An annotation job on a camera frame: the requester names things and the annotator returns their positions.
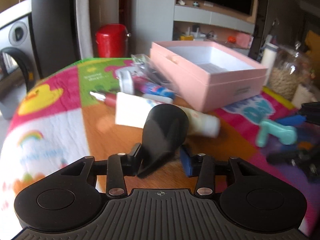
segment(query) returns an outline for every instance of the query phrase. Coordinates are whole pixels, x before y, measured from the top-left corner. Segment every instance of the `ribbed black surface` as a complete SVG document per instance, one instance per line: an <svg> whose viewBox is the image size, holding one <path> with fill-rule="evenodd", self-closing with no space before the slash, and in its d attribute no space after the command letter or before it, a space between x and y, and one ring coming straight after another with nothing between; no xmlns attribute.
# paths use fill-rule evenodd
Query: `ribbed black surface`
<svg viewBox="0 0 320 240"><path fill-rule="evenodd" d="M26 229L15 239L303 240L307 238L295 229L278 234L259 234L239 228L220 214L213 201L196 198L187 189L136 189L127 198L111 200L95 221L81 229L62 234L45 234Z"/></svg>

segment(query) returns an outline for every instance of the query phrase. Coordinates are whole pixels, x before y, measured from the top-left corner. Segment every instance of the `teal toy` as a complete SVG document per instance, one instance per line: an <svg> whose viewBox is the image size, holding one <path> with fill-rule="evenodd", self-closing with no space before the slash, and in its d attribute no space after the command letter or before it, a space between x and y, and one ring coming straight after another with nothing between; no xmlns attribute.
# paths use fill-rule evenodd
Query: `teal toy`
<svg viewBox="0 0 320 240"><path fill-rule="evenodd" d="M258 147L265 147L269 134L279 138L284 145L291 145L297 141L297 130L293 126L284 126L269 119L263 119L260 124L260 131L256 139Z"/></svg>

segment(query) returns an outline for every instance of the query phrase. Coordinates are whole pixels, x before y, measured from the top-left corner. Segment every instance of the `yellow duck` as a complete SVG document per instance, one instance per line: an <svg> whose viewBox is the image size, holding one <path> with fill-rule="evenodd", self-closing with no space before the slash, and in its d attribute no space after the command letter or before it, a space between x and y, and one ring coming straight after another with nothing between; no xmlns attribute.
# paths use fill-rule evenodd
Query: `yellow duck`
<svg viewBox="0 0 320 240"><path fill-rule="evenodd" d="M53 105L61 97L62 93L62 88L50 90L48 84L37 86L30 90L21 102L18 115L32 114L45 109Z"/></svg>

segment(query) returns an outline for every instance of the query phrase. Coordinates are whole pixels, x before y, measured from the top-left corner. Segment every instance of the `open pink box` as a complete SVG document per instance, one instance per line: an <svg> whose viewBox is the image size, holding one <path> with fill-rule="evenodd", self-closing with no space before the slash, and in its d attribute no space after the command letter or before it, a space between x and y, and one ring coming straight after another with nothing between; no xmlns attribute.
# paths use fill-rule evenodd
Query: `open pink box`
<svg viewBox="0 0 320 240"><path fill-rule="evenodd" d="M266 79L266 67L216 42L153 42L150 58L200 112L258 95Z"/></svg>

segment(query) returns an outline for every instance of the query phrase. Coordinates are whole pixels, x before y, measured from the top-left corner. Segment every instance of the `table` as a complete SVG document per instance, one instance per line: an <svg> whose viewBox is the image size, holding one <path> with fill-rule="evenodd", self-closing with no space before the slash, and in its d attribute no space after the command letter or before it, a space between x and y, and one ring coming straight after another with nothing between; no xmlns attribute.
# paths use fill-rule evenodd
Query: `table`
<svg viewBox="0 0 320 240"><path fill-rule="evenodd" d="M91 90L117 90L115 70L132 64L130 59L90 59L42 80L26 96L12 119L0 158L0 239L12 238L20 230L13 211L14 197L31 183L80 159L93 155L96 160L110 155L129 153L141 142L142 129L115 125L115 109L89 95ZM175 104L190 107L183 99ZM255 146L261 118L276 119L293 111L283 98L264 88L261 95L217 109L210 114L221 121L216 139L188 137L193 153L206 153L226 161L238 156L299 189L308 201L308 209L300 227L309 235L320 210L320 186L309 184L299 169L288 165L271 166L265 155L288 149L276 138L266 148ZM303 127L297 145L311 147L319 138L317 129ZM217 176L216 192L226 187L225 178ZM98 178L99 189L106 188L106 178ZM126 177L132 188L193 188L196 178L184 175L178 157L145 179Z"/></svg>

